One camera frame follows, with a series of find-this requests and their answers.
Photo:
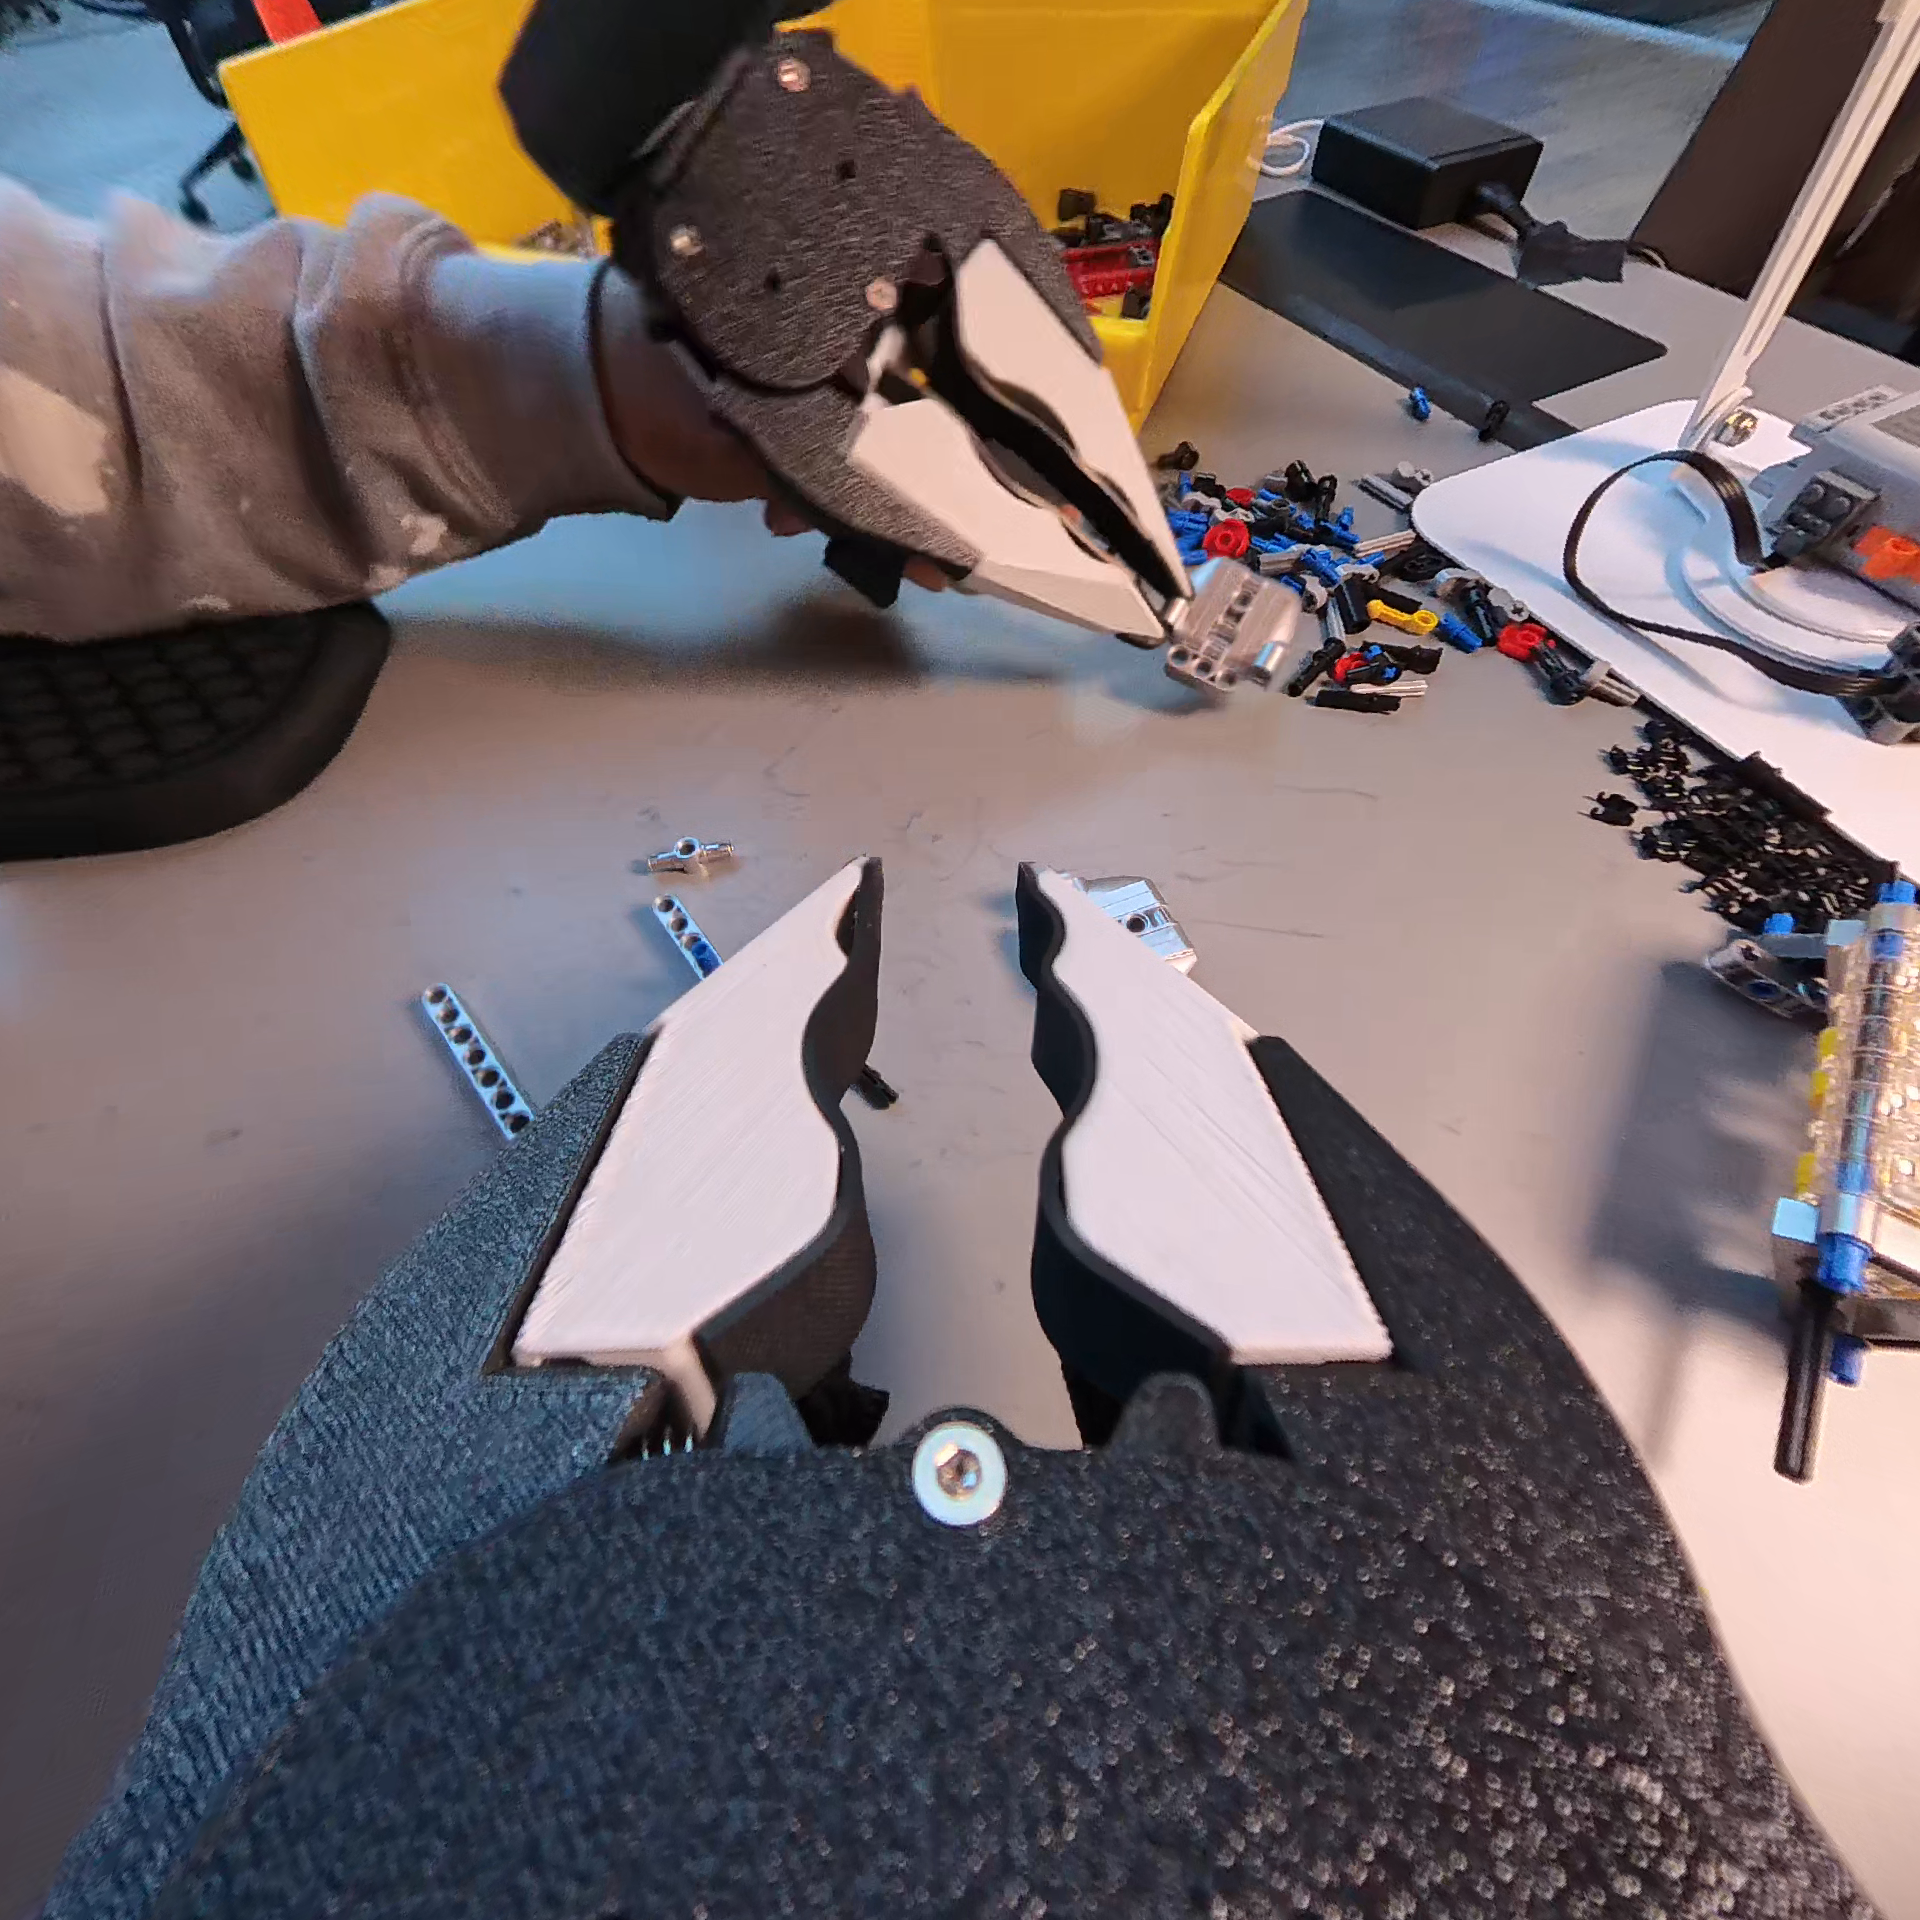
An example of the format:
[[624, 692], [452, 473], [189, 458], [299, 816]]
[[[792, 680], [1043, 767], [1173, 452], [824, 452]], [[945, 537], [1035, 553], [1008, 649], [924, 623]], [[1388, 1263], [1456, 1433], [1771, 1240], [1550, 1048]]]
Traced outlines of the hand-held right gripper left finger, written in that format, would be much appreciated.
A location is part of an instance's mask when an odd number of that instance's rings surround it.
[[846, 1100], [880, 913], [856, 855], [641, 1030], [512, 1311], [516, 1374], [645, 1370], [696, 1437], [735, 1378], [771, 1375], [815, 1425], [875, 1429], [851, 1375], [877, 1268]]

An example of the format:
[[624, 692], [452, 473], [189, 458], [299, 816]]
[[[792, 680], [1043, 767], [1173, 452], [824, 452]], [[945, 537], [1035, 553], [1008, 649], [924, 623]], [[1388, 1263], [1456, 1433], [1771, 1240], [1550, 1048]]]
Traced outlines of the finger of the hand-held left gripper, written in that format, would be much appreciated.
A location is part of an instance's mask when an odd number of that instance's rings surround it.
[[939, 385], [998, 477], [1057, 508], [1095, 551], [1125, 565], [1151, 605], [1192, 597], [1156, 484], [1110, 372], [1000, 241], [955, 268]]
[[1092, 632], [1160, 647], [1147, 590], [1077, 534], [1064, 514], [998, 477], [972, 430], [933, 398], [880, 401], [853, 426], [856, 473], [959, 543], [961, 585]]

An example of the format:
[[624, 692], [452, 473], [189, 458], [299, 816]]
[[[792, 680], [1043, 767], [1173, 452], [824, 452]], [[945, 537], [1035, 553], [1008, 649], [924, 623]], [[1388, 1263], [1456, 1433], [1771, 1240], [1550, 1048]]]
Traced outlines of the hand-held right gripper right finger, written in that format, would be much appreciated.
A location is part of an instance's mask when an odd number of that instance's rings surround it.
[[1088, 885], [1017, 872], [1040, 1160], [1031, 1297], [1086, 1444], [1156, 1375], [1235, 1433], [1256, 1374], [1395, 1356], [1263, 1071], [1261, 1037]]

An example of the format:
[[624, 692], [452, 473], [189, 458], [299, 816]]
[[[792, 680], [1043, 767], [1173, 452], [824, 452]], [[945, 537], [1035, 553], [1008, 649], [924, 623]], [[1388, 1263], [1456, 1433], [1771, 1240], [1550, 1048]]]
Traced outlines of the silver toy engine block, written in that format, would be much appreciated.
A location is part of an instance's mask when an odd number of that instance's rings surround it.
[[1110, 921], [1127, 927], [1160, 962], [1183, 976], [1192, 972], [1196, 948], [1182, 922], [1173, 917], [1156, 881], [1139, 874], [1071, 874], [1071, 885]]
[[1305, 613], [1293, 575], [1267, 575], [1238, 560], [1212, 557], [1191, 575], [1191, 599], [1167, 623], [1164, 673], [1217, 696], [1243, 685], [1271, 688]]

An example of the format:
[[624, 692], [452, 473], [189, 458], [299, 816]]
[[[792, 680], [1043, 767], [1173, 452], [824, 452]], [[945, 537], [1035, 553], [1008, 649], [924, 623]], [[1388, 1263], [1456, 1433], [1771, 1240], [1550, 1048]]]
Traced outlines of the yellow bin with grey beams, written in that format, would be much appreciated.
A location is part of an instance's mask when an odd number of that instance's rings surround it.
[[496, 80], [531, 5], [377, 7], [221, 66], [271, 206], [343, 224], [392, 194], [451, 220], [489, 252], [589, 215], [521, 148]]

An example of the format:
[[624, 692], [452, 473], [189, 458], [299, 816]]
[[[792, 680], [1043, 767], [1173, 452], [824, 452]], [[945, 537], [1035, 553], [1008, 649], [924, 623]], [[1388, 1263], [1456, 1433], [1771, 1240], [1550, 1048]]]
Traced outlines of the black desk mat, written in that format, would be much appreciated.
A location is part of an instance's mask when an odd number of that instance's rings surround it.
[[1548, 398], [1665, 352], [1315, 188], [1256, 201], [1217, 279], [1510, 449], [1573, 434]]

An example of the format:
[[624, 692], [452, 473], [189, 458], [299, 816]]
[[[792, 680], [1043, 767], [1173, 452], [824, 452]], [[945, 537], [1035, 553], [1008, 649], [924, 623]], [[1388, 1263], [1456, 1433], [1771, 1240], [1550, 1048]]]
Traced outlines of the pile of black red beams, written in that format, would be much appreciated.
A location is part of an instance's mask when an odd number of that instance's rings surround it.
[[1049, 239], [1089, 314], [1139, 321], [1150, 318], [1174, 207], [1173, 192], [1135, 201], [1125, 213], [1103, 207], [1086, 188], [1057, 192]]

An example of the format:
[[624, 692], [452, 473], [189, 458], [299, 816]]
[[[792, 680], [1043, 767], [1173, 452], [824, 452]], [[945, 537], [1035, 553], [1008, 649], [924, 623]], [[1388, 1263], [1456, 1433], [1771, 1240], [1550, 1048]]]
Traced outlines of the pile of mixed toy pins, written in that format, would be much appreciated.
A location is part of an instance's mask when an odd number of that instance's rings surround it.
[[1413, 528], [1411, 509], [1432, 480], [1416, 464], [1358, 480], [1358, 490], [1400, 519], [1395, 533], [1368, 537], [1337, 476], [1302, 461], [1231, 487], [1182, 440], [1153, 458], [1153, 473], [1191, 580], [1204, 560], [1227, 557], [1302, 582], [1302, 620], [1271, 685], [1292, 701], [1396, 713], [1431, 690], [1441, 660], [1489, 654], [1523, 665], [1551, 704], [1641, 704], [1622, 671]]

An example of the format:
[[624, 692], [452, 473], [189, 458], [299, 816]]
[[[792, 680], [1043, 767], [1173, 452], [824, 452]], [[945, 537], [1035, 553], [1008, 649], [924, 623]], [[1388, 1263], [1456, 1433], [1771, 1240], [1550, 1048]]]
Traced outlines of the black power adapter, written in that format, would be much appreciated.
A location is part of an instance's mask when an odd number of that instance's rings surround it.
[[1462, 224], [1484, 185], [1523, 201], [1545, 144], [1436, 98], [1333, 114], [1311, 144], [1310, 180], [1407, 230]]

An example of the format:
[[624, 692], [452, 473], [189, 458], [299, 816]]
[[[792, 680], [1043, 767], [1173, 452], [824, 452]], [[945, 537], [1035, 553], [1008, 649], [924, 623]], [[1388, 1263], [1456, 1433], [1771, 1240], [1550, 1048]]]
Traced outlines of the white wooden book stand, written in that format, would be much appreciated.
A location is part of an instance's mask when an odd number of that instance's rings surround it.
[[1817, 562], [1776, 562], [1756, 480], [1801, 452], [1753, 414], [1751, 372], [1915, 77], [1915, 5], [1879, 39], [1702, 393], [1512, 452], [1421, 490], [1415, 530], [1620, 666], [1736, 760], [1761, 760], [1861, 849], [1918, 866], [1918, 748], [1870, 741], [1849, 701], [1915, 607]]

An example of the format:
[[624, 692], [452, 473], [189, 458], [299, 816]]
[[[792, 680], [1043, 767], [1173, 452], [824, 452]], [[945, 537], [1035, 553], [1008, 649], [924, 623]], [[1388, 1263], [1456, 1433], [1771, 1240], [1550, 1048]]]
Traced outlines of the pile of black pins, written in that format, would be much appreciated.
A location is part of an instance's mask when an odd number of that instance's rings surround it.
[[1600, 754], [1600, 767], [1606, 780], [1588, 794], [1588, 816], [1620, 830], [1638, 862], [1664, 869], [1727, 927], [1859, 918], [1907, 880], [1785, 780], [1716, 754], [1672, 721], [1643, 719]]

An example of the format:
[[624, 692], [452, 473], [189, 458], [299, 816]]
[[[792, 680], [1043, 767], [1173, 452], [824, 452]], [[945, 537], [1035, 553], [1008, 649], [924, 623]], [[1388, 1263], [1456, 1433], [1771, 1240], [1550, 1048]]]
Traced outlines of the dark object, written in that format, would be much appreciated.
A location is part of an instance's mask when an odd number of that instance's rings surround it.
[[1, 860], [193, 844], [343, 751], [392, 631], [371, 602], [118, 639], [1, 639]]

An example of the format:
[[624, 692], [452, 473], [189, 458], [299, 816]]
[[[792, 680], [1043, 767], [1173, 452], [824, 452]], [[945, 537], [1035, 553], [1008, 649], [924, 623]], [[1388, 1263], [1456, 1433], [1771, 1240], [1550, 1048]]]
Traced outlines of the grey battery box with motor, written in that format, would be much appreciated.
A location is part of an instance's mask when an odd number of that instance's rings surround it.
[[1801, 448], [1765, 468], [1766, 554], [1817, 562], [1918, 607], [1918, 391], [1870, 388], [1791, 426]]

